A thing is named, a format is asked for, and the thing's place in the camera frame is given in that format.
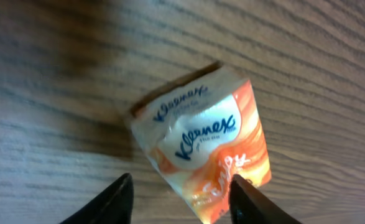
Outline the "small orange tissue pack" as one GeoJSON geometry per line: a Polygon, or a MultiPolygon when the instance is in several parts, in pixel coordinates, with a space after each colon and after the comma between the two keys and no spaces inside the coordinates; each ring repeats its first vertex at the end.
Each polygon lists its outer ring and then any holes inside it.
{"type": "Polygon", "coordinates": [[[251,81],[221,63],[156,89],[131,113],[139,147],[203,223],[228,211],[233,175],[255,187],[271,179],[251,81]]]}

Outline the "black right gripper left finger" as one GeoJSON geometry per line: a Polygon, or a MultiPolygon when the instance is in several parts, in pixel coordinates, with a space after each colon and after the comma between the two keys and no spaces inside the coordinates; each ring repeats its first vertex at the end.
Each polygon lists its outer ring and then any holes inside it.
{"type": "Polygon", "coordinates": [[[132,175],[125,173],[61,224],[130,224],[133,203],[132,175]]]}

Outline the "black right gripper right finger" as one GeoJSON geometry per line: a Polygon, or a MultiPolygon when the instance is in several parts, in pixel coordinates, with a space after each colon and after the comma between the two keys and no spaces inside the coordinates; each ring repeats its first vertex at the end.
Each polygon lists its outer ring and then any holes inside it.
{"type": "Polygon", "coordinates": [[[229,210],[233,224],[301,224],[238,174],[230,183],[229,210]]]}

